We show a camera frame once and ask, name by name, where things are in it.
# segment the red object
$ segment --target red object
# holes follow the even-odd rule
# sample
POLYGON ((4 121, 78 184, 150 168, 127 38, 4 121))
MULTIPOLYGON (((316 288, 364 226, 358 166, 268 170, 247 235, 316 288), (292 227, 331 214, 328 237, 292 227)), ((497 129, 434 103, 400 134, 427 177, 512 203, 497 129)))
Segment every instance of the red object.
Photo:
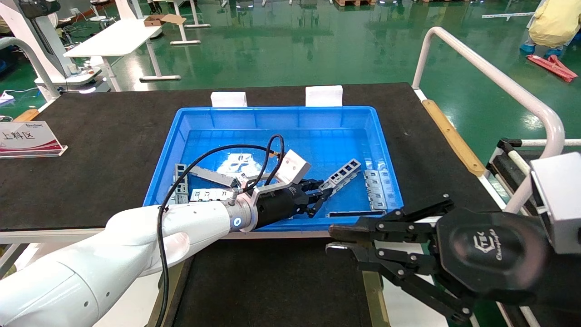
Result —
POLYGON ((548 57, 548 60, 543 59, 536 55, 528 55, 526 56, 527 59, 536 63, 537 65, 545 68, 546 70, 550 71, 551 73, 559 76, 566 82, 572 81, 575 77, 578 77, 575 72, 568 69, 562 62, 559 61, 559 58, 555 55, 551 55, 548 57))

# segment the white table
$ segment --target white table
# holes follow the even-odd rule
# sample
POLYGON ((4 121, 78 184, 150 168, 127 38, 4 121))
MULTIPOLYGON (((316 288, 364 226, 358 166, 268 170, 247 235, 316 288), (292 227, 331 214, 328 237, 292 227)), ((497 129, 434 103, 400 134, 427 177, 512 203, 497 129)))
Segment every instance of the white table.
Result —
MULTIPOLYGON (((173 1, 173 0, 154 0, 154 1, 161 2, 161 1, 173 1)), ((180 4, 182 4, 183 1, 173 1, 173 3, 174 3, 175 14, 179 16, 180 15, 180 4)), ((172 41, 172 42, 170 42, 171 45, 184 45, 184 44, 199 44, 199 43, 201 43, 200 40, 188 40, 185 36, 184 27, 189 27, 189 28, 210 27, 210 24, 200 24, 199 23, 198 13, 196 12, 196 4, 193 2, 193 0, 189 0, 189 5, 190 5, 190 7, 192 7, 193 24, 178 25, 178 27, 180 28, 180 34, 181 34, 182 40, 181 41, 172 41)))
POLYGON ((140 81, 154 81, 154 80, 179 80, 179 75, 162 75, 157 57, 153 51, 153 46, 149 38, 157 32, 161 26, 144 26, 143 19, 124 19, 107 27, 99 34, 93 36, 89 40, 79 44, 71 51, 65 52, 64 56, 68 58, 75 57, 103 57, 103 64, 115 91, 120 91, 117 78, 111 65, 107 61, 110 56, 124 56, 132 53, 143 43, 147 44, 147 50, 155 76, 140 77, 140 81))

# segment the logo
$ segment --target logo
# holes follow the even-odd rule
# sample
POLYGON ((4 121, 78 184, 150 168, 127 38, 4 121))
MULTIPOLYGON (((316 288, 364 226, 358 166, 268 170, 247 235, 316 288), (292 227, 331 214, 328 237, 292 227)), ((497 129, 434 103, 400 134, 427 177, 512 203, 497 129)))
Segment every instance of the logo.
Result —
POLYGON ((490 233, 489 236, 486 235, 486 232, 476 232, 476 235, 474 235, 474 247, 483 253, 496 250, 496 260, 501 261, 503 259, 503 251, 500 238, 494 229, 491 228, 488 232, 490 233))
POLYGON ((476 232, 474 235, 474 247, 484 253, 488 253, 495 249, 492 236, 486 237, 484 232, 476 232))

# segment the green floor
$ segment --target green floor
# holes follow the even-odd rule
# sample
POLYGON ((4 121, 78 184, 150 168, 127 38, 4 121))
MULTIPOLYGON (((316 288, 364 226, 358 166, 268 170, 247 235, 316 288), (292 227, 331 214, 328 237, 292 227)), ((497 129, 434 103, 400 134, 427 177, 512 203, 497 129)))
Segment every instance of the green floor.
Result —
MULTIPOLYGON (((581 81, 565 83, 519 54, 529 18, 513 17, 508 22, 481 18, 504 13, 508 1, 386 2, 340 7, 327 0, 295 0, 292 6, 288 0, 268 0, 262 7, 258 1, 232 1, 221 8, 218 1, 200 0, 200 17, 212 27, 186 34, 190 40, 200 39, 201 45, 170 46, 170 41, 180 39, 177 26, 171 24, 165 24, 165 36, 153 42, 162 73, 179 74, 180 81, 140 83, 140 76, 153 74, 144 45, 120 58, 113 69, 123 90, 136 91, 411 83, 426 31, 442 26, 556 110, 568 138, 581 137, 581 115, 575 105, 581 100, 581 81)), ((513 0, 508 12, 534 11, 537 3, 513 0)), ((149 13, 147 4, 142 7, 149 13)), ((181 12, 192 20, 187 3, 181 12)), ((83 34, 87 30, 75 33, 83 34)), ((578 45, 572 43, 562 61, 581 72, 578 45)), ((21 65, 2 77, 0 90, 31 87, 32 79, 30 67, 21 65)), ((538 119, 441 41, 432 45, 421 88, 483 161, 500 137, 545 135, 538 119)), ((23 102, 20 107, 0 107, 0 114, 28 109, 30 104, 23 102)))

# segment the sheet metal part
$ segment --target sheet metal part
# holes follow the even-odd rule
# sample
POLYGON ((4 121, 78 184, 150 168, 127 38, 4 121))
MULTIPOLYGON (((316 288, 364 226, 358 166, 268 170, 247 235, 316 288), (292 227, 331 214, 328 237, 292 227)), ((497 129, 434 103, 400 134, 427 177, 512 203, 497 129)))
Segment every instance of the sheet metal part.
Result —
POLYGON ((367 198, 372 210, 387 210, 388 205, 383 194, 383 186, 378 170, 365 170, 365 186, 367 198))
POLYGON ((193 189, 189 202, 224 201, 232 196, 228 189, 193 189))
MULTIPOLYGON (((175 165, 174 182, 185 172, 186 165, 179 163, 175 165)), ((168 204, 188 203, 188 175, 178 184, 174 194, 171 196, 168 204)))
POLYGON ((201 179, 205 179, 209 182, 220 184, 225 187, 238 186, 238 181, 236 178, 220 174, 206 168, 194 167, 189 171, 189 173, 201 179))
POLYGON ((348 182, 352 181, 357 174, 361 171, 361 163, 356 159, 351 159, 343 167, 339 168, 334 174, 330 175, 329 178, 319 186, 320 190, 325 190, 328 188, 333 188, 333 193, 329 196, 332 197, 337 191, 342 189, 348 182))
POLYGON ((355 216, 383 216, 385 215, 384 210, 376 211, 331 211, 327 214, 327 217, 355 217, 355 216))

